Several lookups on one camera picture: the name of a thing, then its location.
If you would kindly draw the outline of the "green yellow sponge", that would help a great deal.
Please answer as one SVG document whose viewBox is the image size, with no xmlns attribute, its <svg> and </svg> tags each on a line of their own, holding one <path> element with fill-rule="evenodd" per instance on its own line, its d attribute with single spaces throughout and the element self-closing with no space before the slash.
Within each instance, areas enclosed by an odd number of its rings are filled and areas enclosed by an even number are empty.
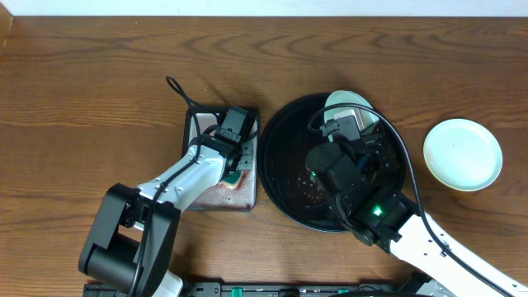
<svg viewBox="0 0 528 297">
<path fill-rule="evenodd" d="M 220 185 L 231 190 L 236 190 L 243 179 L 243 172 L 242 171 L 234 171 L 230 172 L 228 175 L 226 175 L 222 181 L 220 182 Z"/>
</svg>

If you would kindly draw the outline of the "light blue plate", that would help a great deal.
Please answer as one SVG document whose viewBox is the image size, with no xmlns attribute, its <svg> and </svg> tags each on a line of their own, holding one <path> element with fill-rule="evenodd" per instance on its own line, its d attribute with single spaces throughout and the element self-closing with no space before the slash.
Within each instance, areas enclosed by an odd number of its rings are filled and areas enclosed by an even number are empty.
<svg viewBox="0 0 528 297">
<path fill-rule="evenodd" d="M 361 95 L 352 91 L 339 90 L 331 93 L 325 102 L 325 107 L 333 106 L 340 103 L 352 103 L 372 108 L 372 105 Z M 359 131 L 362 132 L 369 126 L 379 122 L 376 115 L 362 109 L 351 107 L 339 107 L 325 111 L 323 113 L 324 122 L 337 120 L 346 116 L 354 116 Z"/>
</svg>

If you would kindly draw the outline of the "light green plate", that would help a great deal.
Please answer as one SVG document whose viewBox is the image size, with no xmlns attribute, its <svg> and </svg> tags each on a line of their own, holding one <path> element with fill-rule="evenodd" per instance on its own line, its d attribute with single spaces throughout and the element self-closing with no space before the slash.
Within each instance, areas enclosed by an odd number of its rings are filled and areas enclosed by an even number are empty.
<svg viewBox="0 0 528 297">
<path fill-rule="evenodd" d="M 444 120 L 427 134 L 423 157 L 440 183 L 457 191 L 479 191 L 493 184 L 502 165 L 502 148 L 481 124 L 466 119 Z"/>
</svg>

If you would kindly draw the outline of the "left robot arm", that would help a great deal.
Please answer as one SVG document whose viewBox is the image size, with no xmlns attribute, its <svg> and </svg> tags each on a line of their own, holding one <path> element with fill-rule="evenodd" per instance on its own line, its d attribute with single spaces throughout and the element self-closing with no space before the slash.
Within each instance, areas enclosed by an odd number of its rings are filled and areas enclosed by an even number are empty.
<svg viewBox="0 0 528 297">
<path fill-rule="evenodd" d="M 203 134 L 167 171 L 135 188 L 116 183 L 104 195 L 78 260 L 83 274 L 126 296 L 178 296 L 169 270 L 182 213 L 210 190 L 219 200 L 256 201 L 257 141 L 231 143 Z"/>
</svg>

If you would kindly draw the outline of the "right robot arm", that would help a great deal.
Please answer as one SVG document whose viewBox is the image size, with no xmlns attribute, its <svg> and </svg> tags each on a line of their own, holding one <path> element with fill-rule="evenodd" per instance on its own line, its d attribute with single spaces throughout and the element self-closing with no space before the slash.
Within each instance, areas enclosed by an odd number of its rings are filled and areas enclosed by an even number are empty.
<svg viewBox="0 0 528 297">
<path fill-rule="evenodd" d="M 367 246 L 428 274 L 455 296 L 525 296 L 522 283 L 451 237 L 401 191 L 368 181 L 344 143 L 314 147 L 305 159 L 337 222 Z"/>
</svg>

